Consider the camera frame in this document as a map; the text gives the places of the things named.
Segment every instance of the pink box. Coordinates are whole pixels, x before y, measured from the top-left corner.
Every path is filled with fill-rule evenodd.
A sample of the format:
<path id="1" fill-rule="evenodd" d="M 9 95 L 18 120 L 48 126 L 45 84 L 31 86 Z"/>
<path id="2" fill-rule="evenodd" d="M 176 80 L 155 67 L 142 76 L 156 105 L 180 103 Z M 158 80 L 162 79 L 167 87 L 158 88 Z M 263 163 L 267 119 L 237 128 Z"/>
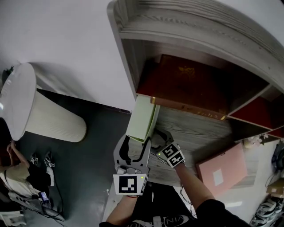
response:
<path id="1" fill-rule="evenodd" d="M 199 179 L 214 196 L 219 195 L 247 176 L 242 144 L 196 164 Z"/>

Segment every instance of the gray floor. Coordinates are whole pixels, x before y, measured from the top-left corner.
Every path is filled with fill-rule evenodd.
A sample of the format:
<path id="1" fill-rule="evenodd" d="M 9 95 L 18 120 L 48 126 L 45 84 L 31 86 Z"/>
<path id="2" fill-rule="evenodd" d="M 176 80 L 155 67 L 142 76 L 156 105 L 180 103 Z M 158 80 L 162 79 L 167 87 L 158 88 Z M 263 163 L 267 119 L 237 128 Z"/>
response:
<path id="1" fill-rule="evenodd" d="M 81 116 L 87 123 L 87 136 L 82 142 L 70 143 L 26 132 L 18 148 L 27 158 L 36 151 L 41 160 L 48 150 L 52 151 L 56 181 L 64 200 L 65 226 L 98 226 L 114 173 L 113 149 L 126 131 L 130 114 L 76 98 L 40 92 Z M 59 197 L 55 187 L 51 196 L 57 204 Z M 60 226 L 31 211 L 26 212 L 26 219 L 31 227 Z"/>

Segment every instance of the white label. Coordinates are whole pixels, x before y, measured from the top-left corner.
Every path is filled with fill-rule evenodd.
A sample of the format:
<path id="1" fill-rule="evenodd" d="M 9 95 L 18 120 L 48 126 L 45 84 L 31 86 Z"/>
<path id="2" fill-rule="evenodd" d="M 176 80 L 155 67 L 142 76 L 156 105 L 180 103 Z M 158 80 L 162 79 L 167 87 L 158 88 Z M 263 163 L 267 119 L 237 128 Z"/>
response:
<path id="1" fill-rule="evenodd" d="M 221 183 L 224 182 L 221 169 L 215 171 L 213 173 L 213 177 L 214 177 L 215 186 L 220 185 Z"/>
<path id="2" fill-rule="evenodd" d="M 241 206 L 243 204 L 242 201 L 240 202 L 235 202 L 235 203 L 227 203 L 225 204 L 225 207 L 228 208 L 228 207 L 238 207 L 238 206 Z"/>

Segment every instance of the white cylinder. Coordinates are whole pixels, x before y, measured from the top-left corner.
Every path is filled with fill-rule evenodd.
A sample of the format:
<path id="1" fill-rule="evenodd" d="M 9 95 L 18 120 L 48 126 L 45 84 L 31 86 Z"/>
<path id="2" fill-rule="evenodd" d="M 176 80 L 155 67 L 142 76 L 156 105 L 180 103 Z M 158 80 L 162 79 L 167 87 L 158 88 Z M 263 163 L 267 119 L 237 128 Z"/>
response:
<path id="1" fill-rule="evenodd" d="M 87 126 L 81 117 L 35 92 L 26 131 L 76 143 L 85 137 Z"/>

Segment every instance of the black cable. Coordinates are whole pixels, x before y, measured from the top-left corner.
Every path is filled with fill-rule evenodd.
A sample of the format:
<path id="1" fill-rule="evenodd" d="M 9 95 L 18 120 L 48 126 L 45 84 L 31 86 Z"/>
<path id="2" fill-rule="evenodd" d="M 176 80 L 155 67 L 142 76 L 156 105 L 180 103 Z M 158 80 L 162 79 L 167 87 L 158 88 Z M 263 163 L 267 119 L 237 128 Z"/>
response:
<path id="1" fill-rule="evenodd" d="M 63 212 L 64 212 L 64 202 L 63 202 L 63 198 L 62 198 L 61 192 L 60 192 L 60 190 L 59 190 L 59 188 L 58 188 L 58 185 L 57 185 L 57 182 L 56 182 L 56 178 L 55 178 L 54 172 L 53 172 L 53 176 L 54 176 L 54 183 L 55 183 L 56 188 L 57 188 L 57 190 L 58 190 L 59 196 L 60 196 L 60 198 L 61 198 L 61 204 L 62 204 L 61 212 L 58 213 L 58 215 L 59 215 L 59 214 L 63 215 Z"/>
<path id="2" fill-rule="evenodd" d="M 190 204 L 190 213 L 191 213 L 191 215 L 192 215 L 194 218 L 197 218 L 196 214 L 194 214 L 194 215 L 192 214 L 192 207 L 193 207 L 192 203 L 191 203 L 190 201 L 188 201 L 188 200 L 183 196 L 182 190 L 183 190 L 183 185 L 181 185 L 181 189 L 180 189 L 180 192 L 179 192 L 179 193 L 181 194 L 182 198 L 183 198 L 187 203 Z"/>
<path id="3" fill-rule="evenodd" d="M 273 180 L 273 178 L 276 176 L 276 174 L 277 174 L 277 170 L 273 173 L 273 174 L 271 174 L 269 177 L 268 177 L 268 179 L 266 180 L 266 183 L 265 183 L 265 187 L 267 188 L 269 185 L 270 185 L 270 183 L 271 183 L 271 181 Z"/>
<path id="4" fill-rule="evenodd" d="M 45 218 L 51 218 L 51 219 L 55 220 L 58 224 L 62 225 L 63 227 L 66 227 L 66 226 L 63 225 L 62 223 L 59 223 L 58 220 L 56 220 L 56 219 L 54 218 L 55 216 L 51 216 L 51 215 L 48 215 L 48 214 L 42 214 L 42 213 L 40 213 L 39 211 L 32 210 L 31 208 L 28 208 L 28 207 L 25 207 L 25 208 L 29 209 L 30 211 L 34 211 L 34 212 L 36 212 L 36 213 L 42 215 L 42 216 L 45 217 Z"/>

